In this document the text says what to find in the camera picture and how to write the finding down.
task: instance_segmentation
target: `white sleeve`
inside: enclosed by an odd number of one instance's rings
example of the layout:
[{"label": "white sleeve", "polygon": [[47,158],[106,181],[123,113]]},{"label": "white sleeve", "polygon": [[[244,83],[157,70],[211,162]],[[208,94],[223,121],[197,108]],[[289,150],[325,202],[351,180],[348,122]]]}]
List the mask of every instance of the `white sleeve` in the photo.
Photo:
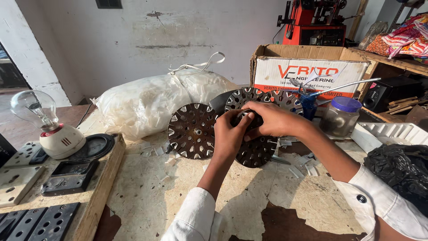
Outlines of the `white sleeve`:
[{"label": "white sleeve", "polygon": [[161,241],[209,241],[214,212],[212,195],[203,188],[193,188]]},{"label": "white sleeve", "polygon": [[348,183],[333,181],[367,232],[364,241],[374,240],[375,214],[408,238],[428,240],[427,217],[365,166]]}]

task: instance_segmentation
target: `person's right hand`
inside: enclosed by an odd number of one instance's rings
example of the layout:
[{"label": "person's right hand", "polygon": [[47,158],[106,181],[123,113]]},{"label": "person's right hand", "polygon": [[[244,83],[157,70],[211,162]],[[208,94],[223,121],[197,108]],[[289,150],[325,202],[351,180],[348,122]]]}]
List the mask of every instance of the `person's right hand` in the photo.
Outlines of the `person's right hand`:
[{"label": "person's right hand", "polygon": [[250,141],[259,136],[296,136],[307,133],[308,128],[314,127],[304,117],[284,110],[273,103],[249,101],[243,107],[252,109],[263,118],[263,125],[247,132],[244,141]]}]

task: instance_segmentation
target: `blue jar lid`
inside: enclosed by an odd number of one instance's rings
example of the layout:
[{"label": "blue jar lid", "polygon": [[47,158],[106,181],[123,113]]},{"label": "blue jar lid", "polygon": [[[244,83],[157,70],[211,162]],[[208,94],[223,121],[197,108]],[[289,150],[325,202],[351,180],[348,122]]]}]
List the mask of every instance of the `blue jar lid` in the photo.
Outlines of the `blue jar lid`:
[{"label": "blue jar lid", "polygon": [[358,100],[344,96],[334,97],[333,101],[331,102],[331,105],[340,111],[348,113],[359,112],[362,106],[362,104]]}]

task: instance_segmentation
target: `black plastic bag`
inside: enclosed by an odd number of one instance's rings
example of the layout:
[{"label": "black plastic bag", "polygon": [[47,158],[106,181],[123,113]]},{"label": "black plastic bag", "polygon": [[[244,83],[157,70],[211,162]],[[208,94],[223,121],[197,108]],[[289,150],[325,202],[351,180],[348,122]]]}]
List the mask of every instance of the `black plastic bag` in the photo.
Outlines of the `black plastic bag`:
[{"label": "black plastic bag", "polygon": [[428,217],[428,146],[382,145],[364,165]]}]

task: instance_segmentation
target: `rusty metal disc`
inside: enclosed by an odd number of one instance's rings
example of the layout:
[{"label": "rusty metal disc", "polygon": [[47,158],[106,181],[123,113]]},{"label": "rusty metal disc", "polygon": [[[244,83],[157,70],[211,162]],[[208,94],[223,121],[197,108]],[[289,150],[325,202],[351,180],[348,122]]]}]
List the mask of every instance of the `rusty metal disc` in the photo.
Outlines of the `rusty metal disc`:
[{"label": "rusty metal disc", "polygon": [[214,152],[216,112],[208,105],[195,103],[181,107],[168,125],[168,139],[174,150],[189,159],[207,158]]},{"label": "rusty metal disc", "polygon": [[302,104],[292,92],[286,90],[272,90],[268,92],[268,95],[275,105],[296,114],[303,115]]},{"label": "rusty metal disc", "polygon": [[[263,124],[263,118],[257,114],[257,112],[250,109],[241,111],[233,121],[233,126],[238,125],[241,119],[250,112],[254,112],[255,117],[248,126],[247,131],[261,126]],[[275,153],[277,142],[278,138],[273,136],[260,136],[249,142],[242,141],[235,160],[249,168],[261,167],[266,164]]]},{"label": "rusty metal disc", "polygon": [[230,95],[226,101],[225,111],[241,109],[248,101],[270,103],[270,96],[254,87],[244,87]]}]

